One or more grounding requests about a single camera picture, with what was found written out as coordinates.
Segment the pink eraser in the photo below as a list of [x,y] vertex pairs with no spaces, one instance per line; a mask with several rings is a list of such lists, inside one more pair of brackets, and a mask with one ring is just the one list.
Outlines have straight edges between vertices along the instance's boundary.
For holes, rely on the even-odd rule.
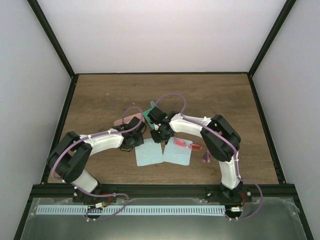
[[[127,123],[129,123],[134,117],[137,117],[138,119],[141,119],[141,117],[142,117],[142,122],[145,122],[145,118],[144,118],[144,116],[141,116],[141,113],[136,113],[136,114],[133,114],[133,115],[131,115],[131,116],[126,116],[126,117],[123,119],[123,121],[124,121],[125,124],[127,124]],[[119,120],[117,120],[117,121],[115,121],[115,122],[113,123],[113,126],[119,126],[119,125],[121,125],[121,124],[122,124],[122,119],[119,119]]]

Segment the pink object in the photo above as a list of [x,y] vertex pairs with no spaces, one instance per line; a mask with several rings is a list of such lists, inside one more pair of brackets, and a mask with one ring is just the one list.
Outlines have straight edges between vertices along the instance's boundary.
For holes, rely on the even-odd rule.
[[178,146],[182,147],[182,148],[189,148],[189,149],[195,150],[195,151],[200,151],[202,149],[202,145],[200,145],[200,144],[193,144],[192,143],[189,146],[187,146],[185,141],[179,140],[177,138],[174,138],[173,143],[175,145],[178,145]]
[[[131,115],[131,116],[127,116],[127,117],[125,117],[124,119],[123,119],[123,121],[124,121],[124,123],[125,124],[127,124],[127,123],[129,123],[134,117],[137,117],[138,119],[141,119],[141,113],[136,113],[136,114],[133,114],[133,115]],[[113,123],[113,126],[119,126],[119,125],[121,125],[122,124],[122,119],[119,119],[119,120],[117,120],[117,121],[115,121],[114,123]]]

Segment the brown wooden surface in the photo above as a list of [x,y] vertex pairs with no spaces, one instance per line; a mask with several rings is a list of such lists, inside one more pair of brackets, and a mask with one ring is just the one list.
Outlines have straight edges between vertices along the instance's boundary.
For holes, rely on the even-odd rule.
[[[133,105],[143,111],[167,93],[181,93],[187,107],[185,115],[224,116],[241,136],[239,166],[244,179],[259,184],[277,184],[277,176],[260,122],[256,104],[245,74],[123,74],[80,75],[62,136],[69,131],[94,134],[113,126]],[[159,107],[165,112],[180,111],[183,101],[177,96],[164,98]],[[150,127],[143,135],[150,138]],[[188,134],[177,137],[203,143]],[[193,151],[190,165],[159,163],[137,166],[135,151],[109,149],[90,157],[85,169],[102,183],[121,184],[219,184],[217,160],[202,162],[201,152]]]

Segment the light blue square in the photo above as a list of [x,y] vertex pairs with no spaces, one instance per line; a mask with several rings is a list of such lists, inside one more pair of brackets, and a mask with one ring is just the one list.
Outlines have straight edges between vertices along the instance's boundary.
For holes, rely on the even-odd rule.
[[134,148],[136,165],[141,167],[163,163],[161,144],[155,143],[152,138],[143,141],[144,144]]
[[[184,141],[187,146],[192,144],[192,141],[177,138],[178,140]],[[174,144],[174,137],[169,139],[169,142],[164,148],[163,153],[163,161],[167,163],[179,164],[184,166],[189,166],[190,164],[190,156],[191,156],[191,149],[188,147],[181,147]]]

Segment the red transparent object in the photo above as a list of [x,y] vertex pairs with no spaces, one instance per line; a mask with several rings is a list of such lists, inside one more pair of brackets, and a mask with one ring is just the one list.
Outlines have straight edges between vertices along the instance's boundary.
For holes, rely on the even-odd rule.
[[173,139],[173,143],[177,146],[180,146],[182,148],[189,148],[191,150],[194,150],[194,151],[200,151],[202,149],[202,145],[201,144],[190,144],[190,145],[187,145],[185,141],[183,140],[180,140],[180,139],[177,139],[177,138],[174,138]]

